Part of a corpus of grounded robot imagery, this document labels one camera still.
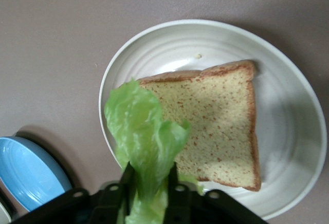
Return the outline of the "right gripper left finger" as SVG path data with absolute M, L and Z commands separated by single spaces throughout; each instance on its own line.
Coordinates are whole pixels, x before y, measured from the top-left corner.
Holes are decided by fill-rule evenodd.
M 135 170 L 130 163 L 127 164 L 118 184 L 119 211 L 117 223 L 125 223 L 125 218 L 132 211 L 135 197 Z

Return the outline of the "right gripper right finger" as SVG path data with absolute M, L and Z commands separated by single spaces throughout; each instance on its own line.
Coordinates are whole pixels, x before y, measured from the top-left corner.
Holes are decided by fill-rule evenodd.
M 190 189 L 178 180 L 176 163 L 168 175 L 168 205 L 163 223 L 190 223 Z

